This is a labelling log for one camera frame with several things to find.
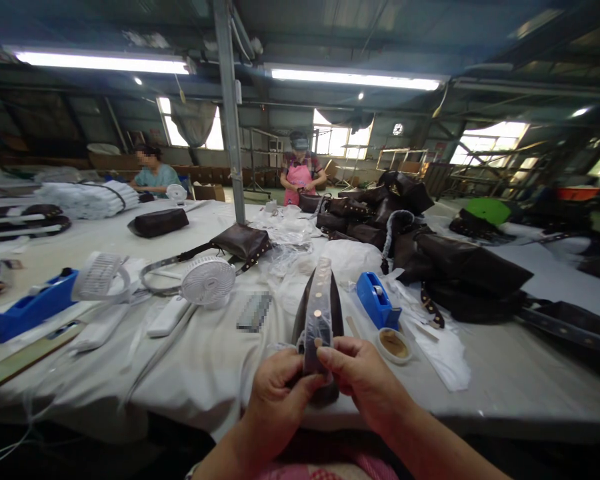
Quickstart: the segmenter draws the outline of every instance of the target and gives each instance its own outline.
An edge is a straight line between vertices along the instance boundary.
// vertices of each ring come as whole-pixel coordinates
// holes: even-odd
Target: ceiling light
[[[572,117],[579,117],[580,115],[584,115],[586,112],[589,111],[589,107],[585,107],[583,109],[580,110],[576,110],[575,112],[573,112],[571,114]]]
[[[180,57],[157,56],[130,57],[120,54],[117,57],[76,53],[50,53],[36,51],[14,51],[13,54],[24,63],[38,67],[67,67],[96,70],[122,70],[149,73],[180,73],[188,75],[186,63]]]
[[[348,85],[369,85],[371,87],[390,87],[416,90],[436,90],[441,81],[397,77],[390,75],[369,75],[367,73],[348,73],[343,70],[300,70],[271,68],[271,76],[278,80],[313,81],[324,83],[344,83]]]

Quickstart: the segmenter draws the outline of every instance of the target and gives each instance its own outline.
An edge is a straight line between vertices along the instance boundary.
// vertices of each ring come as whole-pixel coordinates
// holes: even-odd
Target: woman
[[[343,395],[353,399],[362,418],[416,480],[508,477],[473,450],[409,396],[372,343],[336,337],[334,348],[317,350]],[[294,349],[265,360],[255,374],[243,418],[196,465],[188,480],[397,480],[390,459],[376,452],[377,441],[353,441],[348,432],[337,443],[326,433],[294,438],[322,375],[289,382],[302,372]]]
[[[316,185],[327,181],[327,174],[320,166],[315,153],[309,152],[309,140],[300,131],[289,135],[292,153],[285,154],[285,164],[280,174],[280,184],[286,188],[285,205],[298,205],[299,192],[315,195]]]
[[[167,198],[167,187],[180,184],[178,174],[173,168],[162,163],[159,148],[141,143],[135,148],[135,156],[142,170],[131,181],[130,186],[138,191],[154,193],[158,198]]]

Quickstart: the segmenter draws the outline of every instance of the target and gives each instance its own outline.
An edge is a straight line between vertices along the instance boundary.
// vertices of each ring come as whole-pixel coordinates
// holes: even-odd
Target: remote control
[[[151,322],[147,335],[151,338],[166,337],[172,332],[191,304],[179,295],[172,298],[160,314]]]
[[[102,347],[125,317],[129,308],[131,306],[128,303],[106,308],[97,318],[89,322],[80,335],[74,338],[69,349],[84,352]]]

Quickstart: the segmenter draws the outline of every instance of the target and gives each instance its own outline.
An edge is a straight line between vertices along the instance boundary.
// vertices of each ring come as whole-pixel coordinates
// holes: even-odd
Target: blue tape dispenser
[[[78,270],[65,268],[57,277],[32,287],[28,296],[0,313],[0,343],[37,327],[76,303],[71,300],[71,290],[77,276]]]
[[[356,292],[367,314],[378,329],[400,330],[398,318],[402,308],[393,308],[385,288],[374,272],[362,272],[360,274],[356,284]]]

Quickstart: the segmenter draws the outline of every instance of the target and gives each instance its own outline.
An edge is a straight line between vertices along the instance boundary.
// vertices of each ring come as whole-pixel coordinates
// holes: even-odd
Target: pink apron
[[[298,165],[294,167],[289,165],[289,171],[287,172],[287,181],[296,185],[297,187],[304,187],[313,181],[309,167],[306,165]],[[304,190],[303,193],[315,195],[315,189],[310,191]],[[300,195],[298,192],[287,189],[285,191],[285,205],[297,205],[300,202]]]

